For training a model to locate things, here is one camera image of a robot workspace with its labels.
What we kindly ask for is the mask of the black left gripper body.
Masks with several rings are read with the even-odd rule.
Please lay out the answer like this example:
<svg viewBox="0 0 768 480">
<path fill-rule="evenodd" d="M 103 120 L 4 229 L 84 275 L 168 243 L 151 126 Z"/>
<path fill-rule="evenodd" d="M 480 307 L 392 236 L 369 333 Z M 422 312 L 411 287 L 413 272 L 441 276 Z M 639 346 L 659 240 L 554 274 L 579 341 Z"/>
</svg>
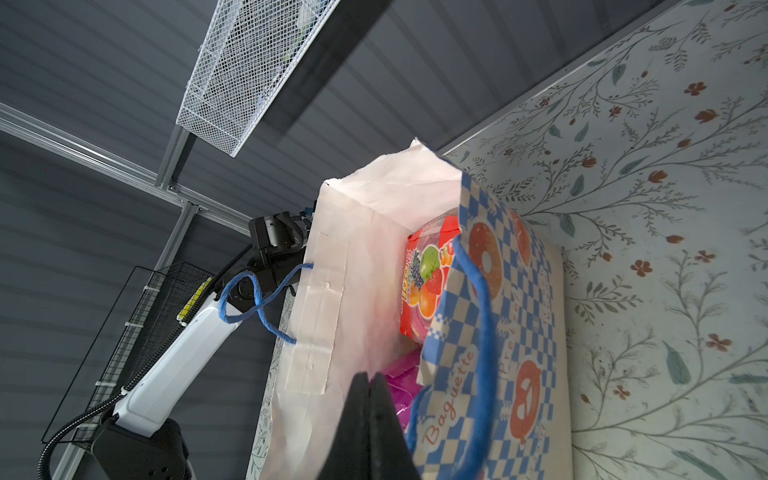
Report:
<svg viewBox="0 0 768 480">
<path fill-rule="evenodd" d="M 311 224 L 304 212 L 280 212 L 249 221 L 253 254 L 248 266 L 259 282 L 280 282 L 302 262 Z"/>
</svg>

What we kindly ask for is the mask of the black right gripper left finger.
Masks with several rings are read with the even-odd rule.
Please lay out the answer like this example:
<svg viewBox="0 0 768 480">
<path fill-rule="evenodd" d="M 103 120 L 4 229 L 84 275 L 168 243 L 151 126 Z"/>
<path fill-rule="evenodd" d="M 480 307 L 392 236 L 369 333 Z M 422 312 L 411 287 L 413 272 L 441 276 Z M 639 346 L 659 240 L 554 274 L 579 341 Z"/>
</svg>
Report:
<svg viewBox="0 0 768 480">
<path fill-rule="evenodd" d="M 370 476 L 370 383 L 357 373 L 318 479 L 361 480 Z"/>
</svg>

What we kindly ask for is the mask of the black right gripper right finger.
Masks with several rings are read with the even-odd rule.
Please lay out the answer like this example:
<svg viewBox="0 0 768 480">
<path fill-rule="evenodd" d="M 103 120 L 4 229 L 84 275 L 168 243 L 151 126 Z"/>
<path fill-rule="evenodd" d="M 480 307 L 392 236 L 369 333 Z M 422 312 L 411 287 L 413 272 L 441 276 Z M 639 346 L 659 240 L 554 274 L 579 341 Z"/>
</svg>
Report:
<svg viewBox="0 0 768 480">
<path fill-rule="evenodd" d="M 376 374 L 370 384 L 369 462 L 370 479 L 420 479 L 382 374 Z"/>
</svg>

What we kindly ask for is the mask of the purple grape gummy bag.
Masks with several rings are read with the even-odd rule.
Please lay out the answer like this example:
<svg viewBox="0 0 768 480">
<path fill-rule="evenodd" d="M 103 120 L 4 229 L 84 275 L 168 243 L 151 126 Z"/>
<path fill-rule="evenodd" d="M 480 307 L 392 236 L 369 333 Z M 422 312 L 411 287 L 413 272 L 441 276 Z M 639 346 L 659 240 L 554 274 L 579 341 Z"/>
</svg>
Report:
<svg viewBox="0 0 768 480">
<path fill-rule="evenodd" d="M 417 382 L 421 350 L 413 350 L 382 370 L 390 390 L 397 419 L 403 431 L 410 421 L 410 410 L 422 386 Z"/>
</svg>

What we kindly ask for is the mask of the white blue checkered paper bag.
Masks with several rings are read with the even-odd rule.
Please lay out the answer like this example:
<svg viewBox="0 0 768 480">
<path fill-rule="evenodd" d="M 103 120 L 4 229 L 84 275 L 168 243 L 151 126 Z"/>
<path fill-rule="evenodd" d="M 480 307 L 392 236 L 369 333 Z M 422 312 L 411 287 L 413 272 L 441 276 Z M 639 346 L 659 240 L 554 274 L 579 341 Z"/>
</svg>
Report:
<svg viewBox="0 0 768 480">
<path fill-rule="evenodd" d="M 420 142 L 322 185 L 248 477 L 313 479 L 383 374 L 421 479 L 569 479 L 559 249 Z"/>
</svg>

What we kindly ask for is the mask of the red fruit gummy bag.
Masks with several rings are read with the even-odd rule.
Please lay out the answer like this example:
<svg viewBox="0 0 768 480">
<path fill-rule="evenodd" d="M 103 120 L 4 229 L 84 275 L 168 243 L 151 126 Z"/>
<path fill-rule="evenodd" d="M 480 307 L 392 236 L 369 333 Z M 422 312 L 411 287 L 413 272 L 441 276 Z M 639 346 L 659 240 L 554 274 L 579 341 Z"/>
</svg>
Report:
<svg viewBox="0 0 768 480">
<path fill-rule="evenodd" d="M 454 259 L 453 239 L 461 233 L 457 209 L 432 219 L 406 243 L 400 331 L 423 344 L 440 304 Z"/>
</svg>

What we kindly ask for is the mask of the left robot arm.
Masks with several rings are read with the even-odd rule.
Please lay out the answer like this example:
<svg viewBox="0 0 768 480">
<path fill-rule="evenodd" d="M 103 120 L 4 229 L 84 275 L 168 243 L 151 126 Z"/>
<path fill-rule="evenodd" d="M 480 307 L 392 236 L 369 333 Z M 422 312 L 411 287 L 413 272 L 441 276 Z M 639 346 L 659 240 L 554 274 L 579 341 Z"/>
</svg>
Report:
<svg viewBox="0 0 768 480">
<path fill-rule="evenodd" d="M 259 320 L 292 344 L 267 306 L 306 269 L 306 212 L 249 221 L 251 243 L 204 281 L 176 317 L 177 326 L 127 385 L 100 411 L 91 453 L 110 479 L 192 479 L 181 428 L 170 415 L 214 354 L 239 326 Z"/>
</svg>

